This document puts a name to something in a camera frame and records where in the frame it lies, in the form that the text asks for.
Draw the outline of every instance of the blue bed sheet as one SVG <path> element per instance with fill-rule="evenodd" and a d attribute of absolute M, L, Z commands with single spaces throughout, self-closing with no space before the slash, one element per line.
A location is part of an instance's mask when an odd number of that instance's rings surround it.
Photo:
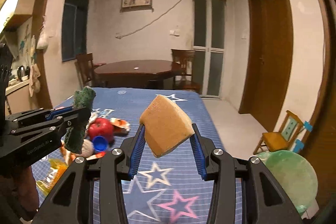
<path fill-rule="evenodd" d="M 157 94 L 167 96 L 181 107 L 197 124 L 200 134 L 211 138 L 218 148 L 223 148 L 216 128 L 207 112 L 202 99 L 195 92 L 183 90 L 143 90 L 131 88 L 94 88 L 97 96 L 93 103 L 93 112 L 100 117 L 117 117 L 131 124 L 128 137 L 135 135 L 139 126 L 139 117 Z M 69 98 L 60 106 L 69 106 Z M 119 147 L 125 137 L 115 137 L 110 149 Z M 59 150 L 48 158 L 62 159 Z M 44 179 L 49 162 L 43 158 L 33 166 L 36 180 Z M 190 141 L 186 140 L 173 152 L 161 158 L 155 158 L 145 146 L 138 174 L 132 181 L 122 181 L 125 207 L 130 224 L 138 223 L 206 223 L 210 207 L 213 182 L 204 182 L 197 173 Z M 40 203 L 45 196 L 39 191 Z M 100 223 L 99 181 L 94 185 L 93 200 L 94 224 Z M 236 216 L 235 224 L 242 222 L 241 182 L 236 180 Z"/>

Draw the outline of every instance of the wooden door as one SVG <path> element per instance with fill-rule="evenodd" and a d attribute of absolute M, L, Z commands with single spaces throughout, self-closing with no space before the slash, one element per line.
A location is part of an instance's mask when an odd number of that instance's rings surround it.
<path fill-rule="evenodd" d="M 249 4 L 250 55 L 240 113 L 250 113 L 271 132 L 285 99 L 292 64 L 291 11 L 289 0 L 249 0 Z"/>
<path fill-rule="evenodd" d="M 321 209 L 327 205 L 332 193 L 336 193 L 336 45 L 330 43 L 336 41 L 336 2 L 318 1 L 325 32 L 325 64 L 314 111 L 318 116 L 313 131 L 306 140 L 302 156 L 315 169 L 319 184 L 316 201 Z"/>
<path fill-rule="evenodd" d="M 324 207 L 336 193 L 336 69 L 332 90 L 325 101 L 320 121 L 309 136 L 302 156 L 313 166 L 318 179 L 316 201 Z"/>

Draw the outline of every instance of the window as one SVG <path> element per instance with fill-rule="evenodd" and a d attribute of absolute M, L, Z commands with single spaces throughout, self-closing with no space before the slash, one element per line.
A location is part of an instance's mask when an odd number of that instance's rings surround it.
<path fill-rule="evenodd" d="M 62 61 L 86 53 L 86 23 L 89 0 L 65 0 L 62 21 Z"/>

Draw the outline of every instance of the hanging towel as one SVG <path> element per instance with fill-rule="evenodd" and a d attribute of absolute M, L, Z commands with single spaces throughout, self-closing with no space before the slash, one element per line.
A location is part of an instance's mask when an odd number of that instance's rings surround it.
<path fill-rule="evenodd" d="M 38 50 L 43 50 L 44 48 L 47 48 L 47 47 L 48 47 L 48 36 L 47 36 L 46 31 L 45 31 L 45 16 L 43 16 L 43 23 L 42 23 L 40 36 L 39 36 L 39 39 L 37 41 L 36 48 Z"/>
<path fill-rule="evenodd" d="M 36 54 L 35 54 L 35 49 L 36 49 L 36 40 L 35 40 L 35 35 L 31 38 L 31 46 L 30 46 L 30 60 L 31 60 L 31 65 L 36 63 Z"/>
<path fill-rule="evenodd" d="M 29 94 L 30 97 L 33 97 L 34 92 L 38 93 L 41 89 L 40 81 L 38 80 L 38 77 L 41 76 L 39 67 L 37 64 L 33 64 L 30 67 L 30 77 L 29 77 Z"/>

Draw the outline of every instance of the small wooden chair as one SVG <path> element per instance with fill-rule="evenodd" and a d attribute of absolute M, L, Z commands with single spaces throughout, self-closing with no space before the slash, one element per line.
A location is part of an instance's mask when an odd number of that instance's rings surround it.
<path fill-rule="evenodd" d="M 292 147 L 300 129 L 303 126 L 303 122 L 294 113 L 289 110 L 286 111 L 287 115 L 283 121 L 279 132 L 267 132 L 263 133 L 262 137 L 253 152 L 253 155 L 258 153 L 258 150 L 262 147 L 267 147 L 270 152 L 278 150 L 288 150 Z"/>
<path fill-rule="evenodd" d="M 179 63 L 181 65 L 181 80 L 173 79 L 173 89 L 174 90 L 194 90 L 200 93 L 201 85 L 193 82 L 193 75 L 188 73 L 188 67 L 192 71 L 193 59 L 195 51 L 192 50 L 175 50 L 171 49 L 171 54 L 173 57 L 173 62 Z"/>
<path fill-rule="evenodd" d="M 99 83 L 97 75 L 95 74 L 95 68 L 105 65 L 106 63 L 93 63 L 93 55 L 89 54 L 77 54 L 77 68 L 80 72 L 83 86 L 89 85 L 91 87 L 104 86 Z"/>

